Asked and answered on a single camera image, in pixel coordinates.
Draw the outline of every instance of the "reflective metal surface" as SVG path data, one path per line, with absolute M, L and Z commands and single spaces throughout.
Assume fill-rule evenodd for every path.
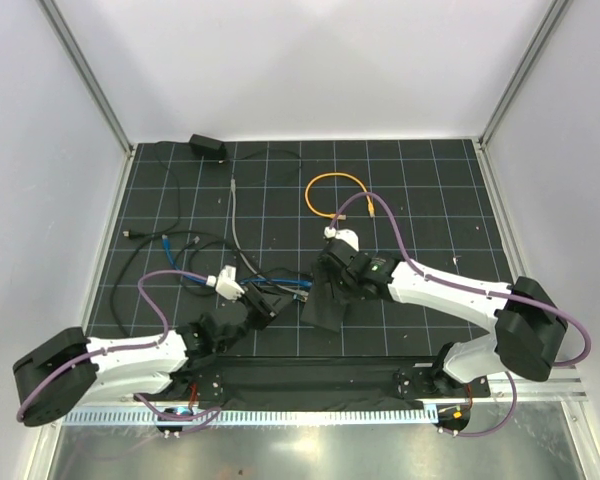
M 507 408 L 475 405 L 471 429 L 493 425 Z M 479 439 L 431 425 L 233 427 L 179 439 L 151 427 L 63 430 L 54 480 L 585 478 L 558 402 L 520 404 L 502 431 Z

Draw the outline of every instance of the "yellow cable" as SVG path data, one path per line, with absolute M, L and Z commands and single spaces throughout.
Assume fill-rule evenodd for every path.
M 319 212 L 318 210 L 316 210 L 313 205 L 311 205 L 311 202 L 309 201 L 309 189 L 311 188 L 311 186 L 316 183 L 318 180 L 321 180 L 323 178 L 327 178 L 327 177 L 345 177 L 348 178 L 349 180 L 353 180 L 354 182 L 356 182 L 358 185 L 360 185 L 360 188 L 362 188 L 363 192 L 368 192 L 367 187 L 364 186 L 364 183 L 362 183 L 360 181 L 360 179 L 354 177 L 353 175 L 349 175 L 348 173 L 341 173 L 341 172 L 329 172 L 329 173 L 323 173 L 322 175 L 318 175 L 317 177 L 314 177 L 311 179 L 311 181 L 309 182 L 309 185 L 307 185 L 307 188 L 304 191 L 304 201 L 307 202 L 307 207 L 309 207 L 309 210 L 311 210 L 313 213 L 315 213 L 316 215 L 318 215 L 319 217 L 324 217 L 324 218 L 333 218 L 336 216 L 335 213 L 322 213 Z M 369 216 L 370 217 L 375 217 L 375 208 L 373 208 L 373 202 L 371 201 L 371 197 L 367 197 L 367 210 L 369 211 Z M 347 218 L 346 215 L 340 215 L 338 217 L 338 220 L 345 220 Z

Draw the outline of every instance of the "blue cable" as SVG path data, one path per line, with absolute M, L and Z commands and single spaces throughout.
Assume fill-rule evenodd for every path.
M 173 259 L 173 255 L 171 255 L 171 242 L 169 241 L 169 237 L 167 235 L 162 236 L 162 248 L 164 248 L 164 253 L 167 255 L 167 260 L 169 260 L 171 267 L 174 270 L 181 270 L 180 267 L 178 267 L 178 265 L 176 264 L 176 261 Z M 185 275 L 185 278 L 187 278 L 195 283 L 200 283 L 202 285 L 206 284 L 205 282 L 203 282 L 197 278 L 194 278 L 194 277 L 188 277 Z M 296 285 L 298 287 L 311 288 L 311 282 L 308 282 L 306 280 L 289 280 L 287 278 L 272 278 L 271 281 L 273 283 Z M 264 278 L 252 278 L 249 280 L 241 280 L 240 281 L 240 283 L 243 285 L 247 282 L 268 283 L 268 280 L 265 280 Z

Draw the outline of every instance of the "gray cable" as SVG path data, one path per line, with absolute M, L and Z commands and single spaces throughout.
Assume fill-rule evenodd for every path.
M 247 256 L 244 253 L 242 253 L 242 247 L 240 246 L 240 241 L 238 240 L 238 234 L 236 233 L 236 208 L 237 208 L 238 201 L 237 201 L 237 196 L 236 196 L 236 179 L 233 177 L 231 177 L 231 202 L 232 202 L 232 205 L 231 205 L 231 234 L 233 235 L 233 243 L 235 243 L 236 247 L 238 247 L 238 252 L 240 253 L 240 257 L 242 258 L 242 261 L 247 266 L 247 268 L 251 271 L 251 273 L 256 275 L 258 278 L 264 279 L 264 277 L 256 271 L 256 269 L 253 267 L 253 265 L 251 265 Z M 298 295 L 303 298 L 306 298 L 309 296 L 309 294 L 303 290 L 295 290 L 293 288 L 283 287 L 281 285 L 278 285 L 278 288 L 280 288 L 281 290 L 284 290 L 285 292 L 289 292 L 289 293 Z

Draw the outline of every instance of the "white wall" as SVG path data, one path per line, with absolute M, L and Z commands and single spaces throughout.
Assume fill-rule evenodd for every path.
M 593 336 L 600 419 L 600 0 L 573 2 L 489 152 L 531 273 Z
M 0 1 L 0 480 L 34 430 L 13 362 L 80 324 L 123 153 L 36 2 Z
M 58 0 L 133 141 L 482 133 L 549 0 Z

